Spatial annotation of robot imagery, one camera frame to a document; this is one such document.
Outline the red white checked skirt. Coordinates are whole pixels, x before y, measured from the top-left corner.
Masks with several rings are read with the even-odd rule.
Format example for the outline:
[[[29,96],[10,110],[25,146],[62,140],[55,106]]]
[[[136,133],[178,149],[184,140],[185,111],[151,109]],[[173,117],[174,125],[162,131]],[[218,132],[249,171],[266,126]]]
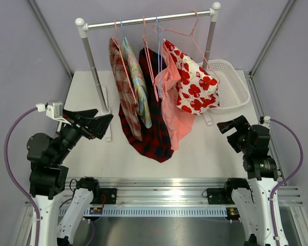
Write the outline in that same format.
[[[141,132],[141,124],[138,118],[138,114],[136,112],[138,105],[135,106],[133,104],[133,96],[128,86],[128,81],[122,65],[122,60],[118,48],[112,38],[110,38],[109,40],[108,51],[114,81],[119,94],[119,117],[123,132],[130,140],[142,141],[143,138]],[[125,59],[124,63],[126,65],[129,78],[131,79],[129,68],[127,67],[127,61]]]

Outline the red poppy print skirt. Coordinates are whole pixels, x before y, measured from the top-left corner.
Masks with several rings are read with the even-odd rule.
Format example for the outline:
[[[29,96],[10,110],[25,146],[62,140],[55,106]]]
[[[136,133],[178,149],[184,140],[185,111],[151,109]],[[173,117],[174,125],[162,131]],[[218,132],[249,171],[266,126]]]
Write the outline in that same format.
[[[201,115],[208,109],[219,107],[219,81],[170,41],[165,40],[164,45],[181,76],[175,86],[177,107],[193,115]]]

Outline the pastel floral skirt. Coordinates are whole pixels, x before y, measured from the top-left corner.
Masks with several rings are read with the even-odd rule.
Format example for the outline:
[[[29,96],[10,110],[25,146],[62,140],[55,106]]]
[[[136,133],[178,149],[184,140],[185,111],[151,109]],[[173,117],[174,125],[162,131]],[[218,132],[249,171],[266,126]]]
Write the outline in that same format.
[[[126,37],[123,38],[121,51],[123,57],[128,62],[133,90],[138,101],[138,108],[136,109],[136,112],[140,116],[144,126],[149,129],[152,127],[152,121],[147,100],[148,91],[140,64]]]

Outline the salmon pink skirt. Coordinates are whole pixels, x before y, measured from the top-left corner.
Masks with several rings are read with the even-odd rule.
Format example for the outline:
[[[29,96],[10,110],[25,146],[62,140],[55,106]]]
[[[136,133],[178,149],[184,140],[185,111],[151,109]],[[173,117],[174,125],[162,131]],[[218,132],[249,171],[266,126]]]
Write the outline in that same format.
[[[191,132],[196,116],[177,107],[179,93],[176,84],[180,82],[181,76],[168,48],[165,45],[162,47],[166,68],[156,75],[155,84],[161,89],[161,115],[168,129],[171,149],[176,151],[179,141]]]

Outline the red black plaid skirt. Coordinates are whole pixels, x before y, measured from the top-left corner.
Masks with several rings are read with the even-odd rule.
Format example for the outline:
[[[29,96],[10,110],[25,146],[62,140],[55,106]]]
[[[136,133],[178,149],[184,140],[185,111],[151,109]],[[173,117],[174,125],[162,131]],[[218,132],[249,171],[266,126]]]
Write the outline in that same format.
[[[148,105],[152,122],[151,128],[146,128],[141,123],[142,141],[137,140],[131,132],[122,108],[119,108],[119,117],[122,130],[131,146],[141,155],[154,159],[160,163],[170,159],[174,153],[171,149],[171,141],[168,129],[161,114],[162,100],[156,100],[154,87],[151,82],[150,71],[147,64],[145,49],[139,52],[139,64],[145,78],[148,90]]]

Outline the blue wire hanger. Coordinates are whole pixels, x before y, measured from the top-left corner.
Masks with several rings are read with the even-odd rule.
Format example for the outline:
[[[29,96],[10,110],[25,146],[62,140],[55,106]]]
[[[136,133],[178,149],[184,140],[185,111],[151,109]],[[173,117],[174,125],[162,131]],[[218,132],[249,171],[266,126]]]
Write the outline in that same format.
[[[123,43],[125,46],[128,45],[128,41],[127,41],[127,38],[126,38],[126,35],[125,35],[125,28],[124,28],[124,24],[123,24],[123,21],[120,19],[120,25],[121,25],[121,30],[122,30],[122,34],[123,34]]]
[[[158,95],[159,98],[162,97],[162,65],[163,65],[163,57],[162,57],[162,44],[163,44],[163,36],[162,36],[162,31],[161,31],[161,25],[158,19],[158,16],[156,15],[156,26],[157,26],[157,34],[158,34]]]

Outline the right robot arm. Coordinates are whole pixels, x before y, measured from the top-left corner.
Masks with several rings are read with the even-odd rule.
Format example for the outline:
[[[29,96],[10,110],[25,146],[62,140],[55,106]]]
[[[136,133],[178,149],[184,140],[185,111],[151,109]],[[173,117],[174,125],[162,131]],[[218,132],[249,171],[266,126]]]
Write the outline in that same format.
[[[247,178],[229,178],[223,189],[223,198],[237,207],[243,224],[244,245],[288,245],[277,195],[278,172],[275,160],[268,154],[270,126],[262,118],[251,125],[241,115],[217,124],[236,153],[243,154],[243,167]]]

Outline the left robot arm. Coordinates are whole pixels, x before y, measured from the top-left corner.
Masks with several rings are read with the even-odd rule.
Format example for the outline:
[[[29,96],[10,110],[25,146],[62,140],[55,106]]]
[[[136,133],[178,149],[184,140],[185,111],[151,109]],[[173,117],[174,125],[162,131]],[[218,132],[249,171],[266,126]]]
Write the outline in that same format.
[[[88,206],[105,201],[98,180],[80,178],[71,204],[62,220],[58,220],[69,170],[63,161],[81,138],[102,139],[113,119],[112,114],[99,116],[97,109],[63,110],[59,116],[62,124],[55,138],[37,133],[27,142],[27,159],[31,163],[30,195],[35,202],[33,214],[36,216],[31,241],[36,245],[73,245]]]

